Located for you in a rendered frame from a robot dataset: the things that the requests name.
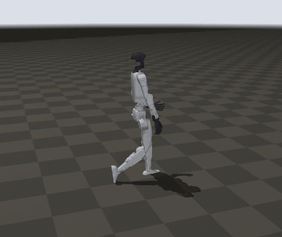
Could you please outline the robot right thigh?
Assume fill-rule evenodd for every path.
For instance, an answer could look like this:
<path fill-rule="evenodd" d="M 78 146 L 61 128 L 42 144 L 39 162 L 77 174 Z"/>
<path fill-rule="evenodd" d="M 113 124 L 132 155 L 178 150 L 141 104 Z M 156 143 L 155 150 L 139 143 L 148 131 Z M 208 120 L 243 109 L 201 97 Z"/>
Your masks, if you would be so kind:
<path fill-rule="evenodd" d="M 152 126 L 150 119 L 145 118 L 144 115 L 139 116 L 138 118 L 138 125 L 140 128 L 142 128 L 141 131 L 141 139 L 142 139 L 142 147 L 138 147 L 136 149 L 136 153 L 140 150 L 143 149 L 145 151 L 145 154 L 147 153 L 151 140 L 152 140 Z"/>

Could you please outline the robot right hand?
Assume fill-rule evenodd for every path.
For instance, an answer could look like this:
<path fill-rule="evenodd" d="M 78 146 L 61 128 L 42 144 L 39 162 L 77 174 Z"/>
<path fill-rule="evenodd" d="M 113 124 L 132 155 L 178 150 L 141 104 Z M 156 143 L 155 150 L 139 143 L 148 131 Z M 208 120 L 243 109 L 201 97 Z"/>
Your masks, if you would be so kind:
<path fill-rule="evenodd" d="M 155 128 L 156 128 L 155 135 L 160 134 L 160 133 L 162 132 L 162 124 L 161 124 L 161 122 L 159 121 L 159 118 L 158 118 L 158 119 L 155 119 L 155 116 L 152 115 L 152 119 L 153 119 L 153 121 L 155 122 Z"/>

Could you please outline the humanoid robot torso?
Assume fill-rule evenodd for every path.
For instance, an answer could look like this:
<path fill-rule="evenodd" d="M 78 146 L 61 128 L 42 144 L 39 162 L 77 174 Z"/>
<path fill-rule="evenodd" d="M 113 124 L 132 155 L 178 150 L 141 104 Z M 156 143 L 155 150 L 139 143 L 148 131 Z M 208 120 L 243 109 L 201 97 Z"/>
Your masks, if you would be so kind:
<path fill-rule="evenodd" d="M 143 96 L 141 86 L 137 80 L 138 74 L 145 75 L 145 73 L 141 72 L 141 70 L 139 70 L 139 72 L 136 72 L 136 73 L 133 73 L 133 72 L 131 73 L 132 99 L 135 103 L 137 103 L 135 105 L 135 108 L 133 108 L 132 115 L 133 115 L 133 119 L 137 122 L 138 122 L 139 116 L 144 115 L 144 117 L 146 117 L 146 111 L 144 110 L 144 104 L 143 104 L 143 102 L 146 102 L 146 100 Z"/>

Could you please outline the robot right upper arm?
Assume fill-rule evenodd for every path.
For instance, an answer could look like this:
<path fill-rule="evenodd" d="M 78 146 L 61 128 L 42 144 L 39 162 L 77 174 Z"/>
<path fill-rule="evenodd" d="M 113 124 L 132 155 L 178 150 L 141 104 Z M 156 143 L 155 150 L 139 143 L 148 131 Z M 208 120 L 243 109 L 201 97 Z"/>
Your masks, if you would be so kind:
<path fill-rule="evenodd" d="M 148 93 L 149 88 L 148 88 L 148 85 L 147 85 L 147 78 L 144 74 L 138 74 L 137 80 L 138 80 L 138 82 L 141 86 L 143 96 L 144 96 L 145 100 L 147 100 L 147 95 L 149 94 Z"/>

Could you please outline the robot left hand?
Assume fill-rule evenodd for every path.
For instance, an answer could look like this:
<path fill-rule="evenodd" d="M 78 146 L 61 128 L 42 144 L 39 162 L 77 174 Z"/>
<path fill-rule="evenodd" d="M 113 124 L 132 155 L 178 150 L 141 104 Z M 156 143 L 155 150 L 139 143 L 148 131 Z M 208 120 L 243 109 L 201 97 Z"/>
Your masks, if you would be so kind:
<path fill-rule="evenodd" d="M 158 102 L 160 102 L 160 101 L 157 101 L 157 102 L 155 102 L 154 103 L 154 105 L 155 105 L 155 108 L 156 108 L 156 110 L 158 110 L 158 111 L 162 111 L 163 110 L 163 108 L 164 108 L 164 103 L 163 104 L 158 104 Z M 163 106 L 162 106 L 163 105 Z M 146 108 L 149 108 L 148 106 L 146 106 Z"/>

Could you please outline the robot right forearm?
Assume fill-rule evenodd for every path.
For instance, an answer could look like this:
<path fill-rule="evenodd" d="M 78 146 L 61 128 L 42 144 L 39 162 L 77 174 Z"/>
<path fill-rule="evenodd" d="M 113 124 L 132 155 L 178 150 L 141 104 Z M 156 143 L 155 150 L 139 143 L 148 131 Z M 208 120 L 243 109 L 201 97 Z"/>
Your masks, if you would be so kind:
<path fill-rule="evenodd" d="M 154 101 L 153 101 L 153 96 L 151 94 L 147 95 L 147 106 L 149 107 L 151 116 L 154 115 L 155 119 L 158 119 L 159 115 L 157 114 L 157 110 L 155 108 Z"/>

